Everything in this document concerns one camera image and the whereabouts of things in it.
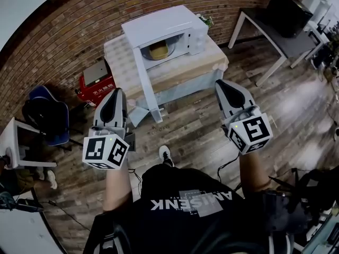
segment red brick wall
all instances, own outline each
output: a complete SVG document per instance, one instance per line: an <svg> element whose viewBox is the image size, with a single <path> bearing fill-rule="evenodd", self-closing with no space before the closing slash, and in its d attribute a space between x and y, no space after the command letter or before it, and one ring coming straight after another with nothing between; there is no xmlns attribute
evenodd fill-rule
<svg viewBox="0 0 339 254"><path fill-rule="evenodd" d="M10 40L1 52L0 127L13 116L21 117L28 92L36 85L52 86L57 97L73 105L81 72L103 58L103 43L122 33L121 23L184 4L195 13L213 18L215 25L209 35L220 44L229 41L240 7L265 7L268 1L49 0L16 32L19 42L18 38ZM256 33L245 29L241 37Z"/></svg>

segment floor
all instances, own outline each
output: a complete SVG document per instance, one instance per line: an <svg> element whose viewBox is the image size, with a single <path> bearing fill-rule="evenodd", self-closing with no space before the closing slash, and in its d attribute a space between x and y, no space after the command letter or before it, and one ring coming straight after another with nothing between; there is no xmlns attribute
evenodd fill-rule
<svg viewBox="0 0 339 254"><path fill-rule="evenodd" d="M310 170L335 166L339 156L333 140L333 120L337 109L332 87L303 61L295 69L286 63L261 87L255 82L278 58L279 54L265 39L237 44L224 49L230 64L224 79L246 87L261 108L271 117L274 134L268 146L260 152L262 164L271 176L290 176L290 168ZM220 126L221 113L213 89L195 93L164 106L164 121L151 117L134 130L136 152L128 155L128 165L141 176L160 162L158 147L170 147L175 165L194 167L216 178L217 168L235 158L235 146L224 136ZM88 129L93 111L87 111ZM81 141L81 135L74 135ZM82 163L82 151L72 146L72 152L54 150L50 160L59 188L38 191L38 198L54 201L78 222L90 228L94 217L102 212L105 172ZM220 173L222 182L235 188L239 183L238 160ZM138 198L138 180L131 174L134 199ZM46 204L46 217L54 233L68 253L82 253L89 232L57 207Z"/></svg>

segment white cube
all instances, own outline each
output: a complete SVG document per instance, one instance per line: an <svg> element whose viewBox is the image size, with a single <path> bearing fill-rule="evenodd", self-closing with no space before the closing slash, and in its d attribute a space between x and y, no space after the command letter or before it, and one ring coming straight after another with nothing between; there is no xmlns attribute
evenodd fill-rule
<svg viewBox="0 0 339 254"><path fill-rule="evenodd" d="M273 137L273 133L267 115L264 113L231 123L228 137L240 153L245 155L263 148Z"/></svg>
<svg viewBox="0 0 339 254"><path fill-rule="evenodd" d="M98 169L120 169L129 145L117 134L84 138L83 162Z"/></svg>

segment white microwave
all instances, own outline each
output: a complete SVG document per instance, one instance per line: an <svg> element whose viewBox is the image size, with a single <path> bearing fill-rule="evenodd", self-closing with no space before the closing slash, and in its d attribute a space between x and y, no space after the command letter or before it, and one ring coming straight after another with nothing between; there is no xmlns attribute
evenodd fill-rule
<svg viewBox="0 0 339 254"><path fill-rule="evenodd" d="M208 26L185 6L150 13L122 24L133 50L149 110L161 122L147 70L170 59L204 51Z"/></svg>

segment desk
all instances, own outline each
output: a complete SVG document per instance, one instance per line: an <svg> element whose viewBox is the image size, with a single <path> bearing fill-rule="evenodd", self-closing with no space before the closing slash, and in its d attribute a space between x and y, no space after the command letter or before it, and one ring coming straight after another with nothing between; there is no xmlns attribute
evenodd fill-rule
<svg viewBox="0 0 339 254"><path fill-rule="evenodd" d="M324 46L325 44L327 44L329 42L329 39L327 38L327 36L322 33L320 34L319 31L317 30L318 25L314 22L314 21L309 21L306 25L305 28L309 28L309 31L307 31L307 33L309 32L313 32L313 34L315 35L315 37L318 39L319 44L310 52L306 53L306 57L303 56L303 54L291 65L291 68L293 69L299 62L302 61L302 59L305 57L306 60L308 60L309 58L311 58L317 51L319 51L319 49Z"/></svg>
<svg viewBox="0 0 339 254"><path fill-rule="evenodd" d="M128 99L128 113L134 126L146 116L145 100L133 51L125 35L104 44L116 87L123 89ZM157 105L213 87L228 67L228 59L216 43L207 36L204 52L185 54L147 70Z"/></svg>
<svg viewBox="0 0 339 254"><path fill-rule="evenodd" d="M242 8L237 25L229 42L228 48L232 48L245 19L248 19L263 35L270 41L280 54L280 58L274 65L258 80L257 86L262 85L288 58L296 57L300 54L305 57L310 50L315 47L312 39L307 33L302 31L296 38L284 38L274 28L264 24L260 16L266 9L262 8Z"/></svg>
<svg viewBox="0 0 339 254"><path fill-rule="evenodd" d="M56 167L55 162L35 162L25 161L20 159L19 155L19 143L17 138L17 128L23 128L31 132L40 133L39 130L19 121L16 121L13 117L7 124L6 128L0 135L0 155L5 155L7 148L11 148L12 151L12 164L10 168L17 168L18 166L30 166L30 167Z"/></svg>

